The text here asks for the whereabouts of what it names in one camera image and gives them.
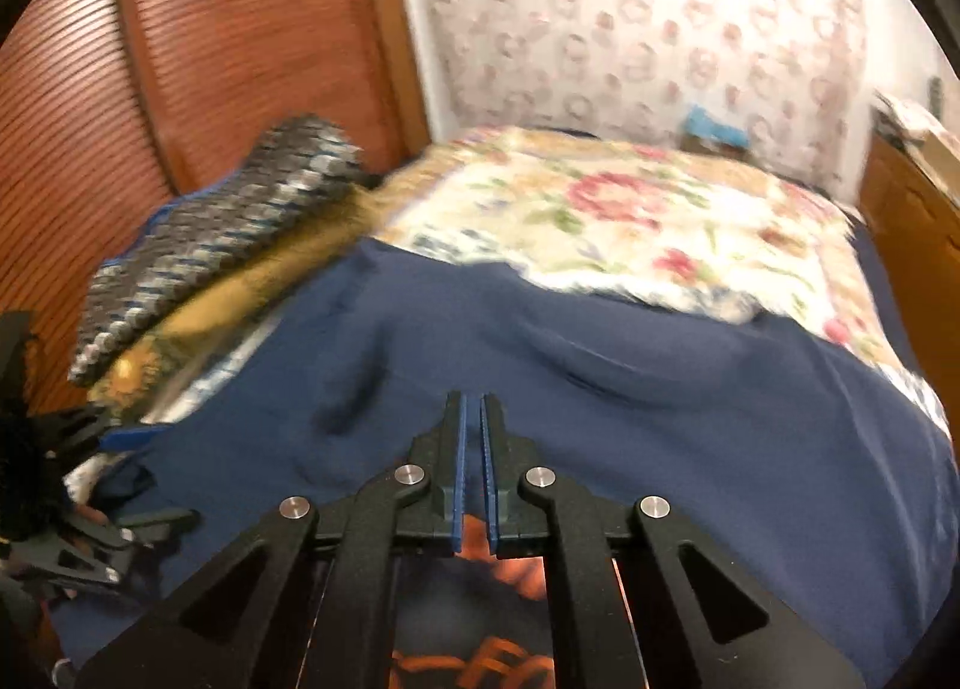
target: wall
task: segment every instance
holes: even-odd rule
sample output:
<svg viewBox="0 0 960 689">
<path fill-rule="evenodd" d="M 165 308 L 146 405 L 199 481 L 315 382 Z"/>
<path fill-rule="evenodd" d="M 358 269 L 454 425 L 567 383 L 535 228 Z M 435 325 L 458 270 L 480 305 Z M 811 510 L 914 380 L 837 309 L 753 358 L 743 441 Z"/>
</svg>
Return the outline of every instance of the wall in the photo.
<svg viewBox="0 0 960 689">
<path fill-rule="evenodd" d="M 944 79 L 952 91 L 956 75 L 939 43 L 910 0 L 864 0 L 867 20 L 867 62 L 863 83 L 851 107 L 850 137 L 845 148 L 843 184 L 837 196 L 855 202 L 869 149 L 870 102 L 875 89 L 926 104 L 930 77 Z M 960 106 L 947 107 L 955 119 Z"/>
<path fill-rule="evenodd" d="M 856 200 L 871 128 L 869 103 L 874 88 L 884 88 L 905 97 L 926 100 L 928 78 L 940 73 L 941 53 L 932 33 L 909 0 L 863 0 L 866 21 L 866 59 L 862 80 L 848 109 L 848 139 L 843 147 L 842 171 L 835 187 L 838 198 Z M 407 0 L 416 40 L 421 80 L 434 139 L 450 139 L 461 127 L 453 110 L 430 19 L 428 0 Z M 956 104 L 947 106 L 960 121 L 960 83 L 944 82 L 947 93 L 956 91 Z"/>
</svg>

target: pink flower pattern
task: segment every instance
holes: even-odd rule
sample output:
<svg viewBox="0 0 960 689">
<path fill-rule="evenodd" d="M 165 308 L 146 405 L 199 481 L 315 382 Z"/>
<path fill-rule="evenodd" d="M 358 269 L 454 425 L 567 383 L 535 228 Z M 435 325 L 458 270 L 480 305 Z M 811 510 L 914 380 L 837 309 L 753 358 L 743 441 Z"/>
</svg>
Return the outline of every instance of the pink flower pattern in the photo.
<svg viewBox="0 0 960 689">
<path fill-rule="evenodd" d="M 635 144 L 634 152 L 640 158 L 650 158 L 650 160 L 667 160 L 669 153 L 659 147 L 651 147 L 649 144 Z"/>
<path fill-rule="evenodd" d="M 837 345 L 850 344 L 850 328 L 840 318 L 830 318 L 827 323 L 824 323 L 824 335 L 830 342 L 835 342 Z"/>
<path fill-rule="evenodd" d="M 784 195 L 789 199 L 793 209 L 805 214 L 814 220 L 829 220 L 836 214 L 835 208 L 816 193 L 811 193 L 803 187 L 793 184 L 793 182 L 781 182 L 781 188 L 784 189 Z"/>
<path fill-rule="evenodd" d="M 659 259 L 654 259 L 654 269 L 664 269 L 671 272 L 683 283 L 694 283 L 699 264 L 682 250 L 670 248 Z"/>
<path fill-rule="evenodd" d="M 616 172 L 600 172 L 579 179 L 568 189 L 566 198 L 574 209 L 597 220 L 642 223 L 652 230 L 659 230 L 661 224 L 651 215 L 666 209 L 659 187 L 645 179 Z"/>
</svg>

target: bed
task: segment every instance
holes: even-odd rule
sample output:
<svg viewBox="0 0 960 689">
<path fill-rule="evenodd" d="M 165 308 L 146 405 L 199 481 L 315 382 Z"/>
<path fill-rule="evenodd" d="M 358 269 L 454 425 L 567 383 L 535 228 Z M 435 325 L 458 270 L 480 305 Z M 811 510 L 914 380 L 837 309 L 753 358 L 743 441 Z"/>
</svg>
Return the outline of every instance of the bed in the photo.
<svg viewBox="0 0 960 689">
<path fill-rule="evenodd" d="M 56 606 L 69 657 L 285 497 L 352 491 L 458 388 L 595 494 L 668 497 L 868 686 L 890 678 L 947 596 L 960 484 L 856 216 L 736 161 L 520 129 L 431 148 L 364 209 L 370 235 L 167 394 L 150 419 L 171 428 L 101 481 L 110 513 L 203 526 L 136 601 Z M 400 685 L 480 685 L 491 660 L 541 685 L 529 582 L 476 555 L 404 567 Z"/>
</svg>

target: wooden wardrobe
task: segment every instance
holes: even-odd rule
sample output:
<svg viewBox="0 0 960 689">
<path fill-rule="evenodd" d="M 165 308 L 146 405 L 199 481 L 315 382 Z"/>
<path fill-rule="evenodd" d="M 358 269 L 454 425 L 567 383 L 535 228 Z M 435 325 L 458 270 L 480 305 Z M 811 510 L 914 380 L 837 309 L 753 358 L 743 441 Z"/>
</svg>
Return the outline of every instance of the wooden wardrobe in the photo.
<svg viewBox="0 0 960 689">
<path fill-rule="evenodd" d="M 32 0 L 0 46 L 0 311 L 30 310 L 34 411 L 86 286 L 153 209 L 317 112 L 387 171 L 428 142 L 402 0 Z"/>
</svg>

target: floral bedspread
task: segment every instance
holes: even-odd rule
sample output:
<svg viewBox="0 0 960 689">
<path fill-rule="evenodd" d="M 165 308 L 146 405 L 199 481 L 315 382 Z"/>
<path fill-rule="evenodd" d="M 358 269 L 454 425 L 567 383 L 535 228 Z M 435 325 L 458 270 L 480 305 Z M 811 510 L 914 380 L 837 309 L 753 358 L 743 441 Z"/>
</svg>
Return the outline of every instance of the floral bedspread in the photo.
<svg viewBox="0 0 960 689">
<path fill-rule="evenodd" d="M 904 371 L 848 219 L 815 193 L 737 161 L 549 131 L 472 131 L 452 147 L 451 170 L 377 238 L 731 323 L 768 310 Z"/>
</svg>

